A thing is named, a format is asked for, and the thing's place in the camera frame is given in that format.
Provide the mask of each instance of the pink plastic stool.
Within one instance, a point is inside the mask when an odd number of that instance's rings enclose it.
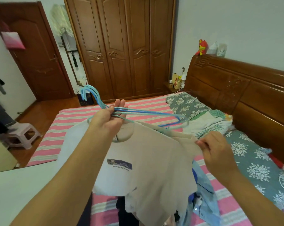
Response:
[[[28,140],[25,134],[29,131],[34,131],[34,136]],[[30,149],[32,147],[31,143],[37,137],[41,137],[41,135],[33,125],[16,123],[9,127],[9,131],[5,134],[4,138],[9,147],[24,147],[25,149]],[[20,143],[12,143],[10,138],[17,138]]]

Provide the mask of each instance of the wooden wardrobe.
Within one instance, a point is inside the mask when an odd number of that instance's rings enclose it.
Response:
[[[90,85],[105,102],[163,93],[174,0],[65,0]]]

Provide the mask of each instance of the pink bag on door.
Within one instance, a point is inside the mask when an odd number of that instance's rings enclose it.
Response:
[[[6,32],[1,32],[1,33],[6,48],[25,49],[25,46],[21,41],[19,34],[17,32],[11,32],[8,25],[5,22],[3,22],[3,26]]]

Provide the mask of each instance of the blue clothes hanger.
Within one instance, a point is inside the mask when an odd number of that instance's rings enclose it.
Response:
[[[94,98],[96,99],[96,102],[98,103],[100,108],[102,108],[102,109],[109,108],[109,106],[106,105],[105,103],[103,103],[103,101],[101,100],[98,90],[91,85],[86,85],[80,90],[81,97],[82,97],[83,100],[85,100],[85,101],[87,100],[86,91],[90,92],[94,96]],[[133,108],[115,107],[115,111],[112,113],[111,116],[122,118],[126,121],[129,121],[129,122],[134,122],[134,121],[129,120],[127,118],[120,117],[119,116],[120,114],[143,114],[143,115],[148,114],[148,115],[154,115],[154,116],[167,116],[167,117],[177,118],[178,121],[176,121],[176,122],[158,125],[159,127],[165,127],[167,129],[178,129],[178,128],[186,127],[189,124],[189,120],[184,115],[160,113],[160,112],[155,112],[155,111],[147,111],[147,110],[140,110],[140,109],[133,109]]]

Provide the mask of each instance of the red toy figurine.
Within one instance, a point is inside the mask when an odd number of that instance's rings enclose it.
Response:
[[[206,54],[207,50],[208,50],[208,44],[206,42],[206,40],[201,40],[199,41],[199,50],[197,53],[195,53],[195,55],[203,55]]]

